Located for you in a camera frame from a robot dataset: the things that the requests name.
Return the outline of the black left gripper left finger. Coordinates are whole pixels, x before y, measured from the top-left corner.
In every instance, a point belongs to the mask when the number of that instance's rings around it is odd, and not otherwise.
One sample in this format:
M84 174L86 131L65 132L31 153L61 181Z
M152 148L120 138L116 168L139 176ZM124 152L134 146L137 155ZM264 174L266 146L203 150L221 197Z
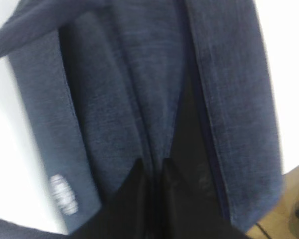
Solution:
M76 239L146 238L149 183L137 159L115 196L74 232Z

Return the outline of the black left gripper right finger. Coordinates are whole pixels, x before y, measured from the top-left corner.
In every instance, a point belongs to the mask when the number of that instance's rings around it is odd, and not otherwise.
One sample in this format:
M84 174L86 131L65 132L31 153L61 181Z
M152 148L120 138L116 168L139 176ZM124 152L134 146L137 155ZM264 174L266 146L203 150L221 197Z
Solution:
M174 161L165 159L161 175L165 239L247 239L215 210L215 204L194 191Z

